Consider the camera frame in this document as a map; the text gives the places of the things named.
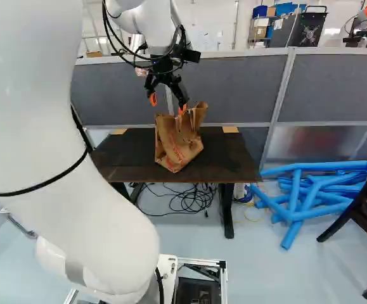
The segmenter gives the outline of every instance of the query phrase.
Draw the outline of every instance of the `cubicle partition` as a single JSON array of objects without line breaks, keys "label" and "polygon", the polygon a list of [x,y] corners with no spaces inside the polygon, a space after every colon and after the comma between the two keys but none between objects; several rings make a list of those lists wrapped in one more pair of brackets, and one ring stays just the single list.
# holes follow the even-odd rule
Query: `cubicle partition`
[{"label": "cubicle partition", "polygon": [[[204,125],[237,126],[261,167],[367,159],[367,49],[203,53],[179,73],[190,105],[209,104]],[[153,127],[155,113],[177,112],[163,85],[152,107],[144,81],[119,58],[78,60],[72,103],[83,126]]]}]

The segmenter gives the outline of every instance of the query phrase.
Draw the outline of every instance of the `brown paper bag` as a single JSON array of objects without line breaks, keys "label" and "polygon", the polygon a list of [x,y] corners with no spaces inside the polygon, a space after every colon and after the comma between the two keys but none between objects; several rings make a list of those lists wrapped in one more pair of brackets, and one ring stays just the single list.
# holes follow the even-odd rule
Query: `brown paper bag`
[{"label": "brown paper bag", "polygon": [[198,133],[207,103],[200,102],[195,108],[178,117],[158,114],[155,117],[155,161],[176,173],[203,150]]}]

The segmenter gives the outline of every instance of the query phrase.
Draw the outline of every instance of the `floor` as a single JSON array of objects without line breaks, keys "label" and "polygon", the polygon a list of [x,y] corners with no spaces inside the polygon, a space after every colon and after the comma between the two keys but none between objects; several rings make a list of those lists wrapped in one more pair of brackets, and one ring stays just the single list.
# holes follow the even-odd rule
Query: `floor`
[{"label": "floor", "polygon": [[[162,185],[152,189],[164,191]],[[273,183],[266,184],[266,189],[276,194]],[[152,213],[167,211],[168,202],[148,191],[139,200],[141,208]],[[244,212],[261,220],[250,222]],[[316,237],[336,216],[308,220],[291,249],[285,251],[280,241],[287,228],[271,224],[265,211],[234,205],[233,218],[234,239],[224,238],[216,199],[208,218],[199,213],[151,220],[157,226],[162,253],[228,261],[231,304],[367,303],[361,296],[367,287],[367,235],[354,222],[319,244]],[[71,285],[41,269],[34,258],[34,242],[9,222],[0,226],[0,304],[62,304],[65,300]]]}]

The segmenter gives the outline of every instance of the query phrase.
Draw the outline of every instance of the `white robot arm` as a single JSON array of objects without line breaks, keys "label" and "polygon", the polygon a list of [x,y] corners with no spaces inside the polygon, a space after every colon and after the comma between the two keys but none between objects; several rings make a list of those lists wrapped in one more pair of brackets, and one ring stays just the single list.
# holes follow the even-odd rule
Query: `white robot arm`
[{"label": "white robot arm", "polygon": [[[169,0],[111,1],[108,10],[146,35],[151,54],[171,44]],[[136,303],[157,268],[159,240],[102,178],[72,120],[81,28],[80,0],[0,2],[0,203],[47,240],[37,252],[47,269],[108,303]]]},{"label": "white robot arm", "polygon": [[[134,57],[150,60],[151,65],[147,65],[150,68],[145,82],[148,98],[152,101],[156,100],[156,98],[153,98],[155,88],[159,83],[162,83],[171,89],[178,100],[180,109],[183,109],[189,97],[181,83],[181,77],[174,75],[173,72],[182,68],[185,61],[198,63],[200,53],[190,49],[190,42],[187,39],[185,29],[181,25],[173,0],[145,0],[142,2],[135,1],[135,3],[139,5],[124,10],[127,6],[121,5],[120,2],[103,0],[103,23],[110,44],[115,48],[108,29],[117,38],[110,20],[127,32],[143,34],[146,40],[145,48],[148,48],[151,55],[149,58],[136,54],[123,45],[120,39],[117,39]],[[181,38],[179,43],[176,44],[178,30],[180,30]],[[128,64],[134,67],[137,66],[135,61],[132,63],[123,56],[121,58]]]}]

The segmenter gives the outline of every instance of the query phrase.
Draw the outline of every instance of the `black table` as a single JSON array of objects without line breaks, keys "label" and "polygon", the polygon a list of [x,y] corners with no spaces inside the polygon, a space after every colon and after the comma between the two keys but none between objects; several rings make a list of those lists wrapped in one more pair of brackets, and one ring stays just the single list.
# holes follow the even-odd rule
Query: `black table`
[{"label": "black table", "polygon": [[[145,182],[218,183],[224,233],[232,239],[234,184],[259,181],[258,165],[240,133],[224,133],[220,127],[202,127],[200,133],[204,150],[175,174],[155,163],[154,129],[128,129],[121,135],[109,135],[91,153],[91,158],[102,176],[134,204]],[[125,182],[139,183],[131,196]]]}]

